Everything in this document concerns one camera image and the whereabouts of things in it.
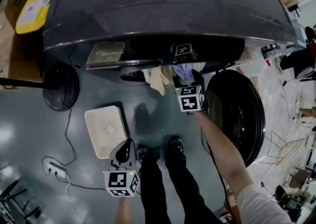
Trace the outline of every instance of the stand base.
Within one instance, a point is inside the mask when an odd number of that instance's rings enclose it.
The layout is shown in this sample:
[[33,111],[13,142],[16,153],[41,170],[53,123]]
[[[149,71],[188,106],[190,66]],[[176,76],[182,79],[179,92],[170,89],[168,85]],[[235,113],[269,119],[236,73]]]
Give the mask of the stand base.
[[67,111],[76,102],[79,94],[79,78],[73,67],[58,62],[50,67],[44,77],[44,83],[56,84],[56,89],[44,89],[43,97],[54,111]]

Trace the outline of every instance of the yellow container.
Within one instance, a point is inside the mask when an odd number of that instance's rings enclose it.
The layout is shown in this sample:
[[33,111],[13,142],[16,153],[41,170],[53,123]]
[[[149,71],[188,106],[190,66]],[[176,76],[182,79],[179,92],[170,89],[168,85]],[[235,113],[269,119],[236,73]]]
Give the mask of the yellow container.
[[44,26],[49,5],[42,6],[43,0],[27,0],[16,22],[18,34],[30,33]]

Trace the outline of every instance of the white tile floor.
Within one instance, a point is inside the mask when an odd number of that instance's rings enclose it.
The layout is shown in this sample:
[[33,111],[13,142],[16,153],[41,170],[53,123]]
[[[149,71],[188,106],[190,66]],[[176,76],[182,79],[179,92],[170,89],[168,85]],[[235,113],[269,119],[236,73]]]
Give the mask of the white tile floor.
[[[311,124],[310,129],[308,129],[308,124],[302,124],[301,121],[316,122],[315,119],[312,120],[311,118],[296,119],[293,122],[289,121],[289,116],[292,117],[296,113],[296,100],[301,100],[300,105],[303,108],[311,108],[312,106],[315,106],[316,86],[314,81],[299,82],[293,80],[288,82],[283,90],[281,83],[293,78],[293,69],[288,69],[281,73],[273,64],[258,76],[260,95],[266,114],[266,138],[256,162],[248,167],[248,171],[258,186],[260,186],[262,179],[266,189],[272,194],[277,185],[283,184],[290,172],[294,171],[295,166],[305,165],[308,158],[307,153],[311,143],[306,141],[306,139],[315,125]],[[267,139],[271,139],[272,137],[272,141],[275,144],[282,146],[284,142],[278,136],[287,143],[301,138],[303,138],[304,141],[296,147],[297,149],[295,151],[290,152],[294,149],[288,148],[285,150],[286,153],[279,153],[279,148],[276,145],[271,144]],[[279,155],[280,157],[283,157],[287,153],[289,153],[287,158],[282,162],[280,162],[281,159],[279,159],[280,164],[267,164],[276,163],[276,158],[268,156]],[[262,189],[262,191],[271,196],[268,191],[264,189]]]

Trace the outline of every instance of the white marker cube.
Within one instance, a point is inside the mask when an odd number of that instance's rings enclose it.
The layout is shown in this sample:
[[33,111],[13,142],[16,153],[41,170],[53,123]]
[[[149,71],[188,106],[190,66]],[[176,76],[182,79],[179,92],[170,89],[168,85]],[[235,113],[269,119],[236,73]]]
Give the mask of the white marker cube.
[[204,95],[200,85],[179,87],[175,90],[182,112],[193,112],[203,109]]
[[136,171],[104,171],[105,189],[113,197],[133,197],[140,182]]

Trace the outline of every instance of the leg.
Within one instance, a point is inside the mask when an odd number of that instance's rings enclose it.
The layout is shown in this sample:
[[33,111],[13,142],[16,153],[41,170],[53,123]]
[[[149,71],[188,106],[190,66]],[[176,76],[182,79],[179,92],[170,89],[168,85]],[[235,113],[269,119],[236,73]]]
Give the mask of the leg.
[[171,224],[167,215],[166,194],[162,183],[162,174],[150,149],[141,147],[137,158],[142,167],[140,174],[140,192],[145,209],[146,224]]
[[302,113],[302,117],[312,117],[312,109],[300,108],[299,112]]
[[174,137],[169,141],[166,166],[170,178],[181,199],[186,215],[185,223],[221,223],[205,206],[197,182],[186,167],[182,141]]

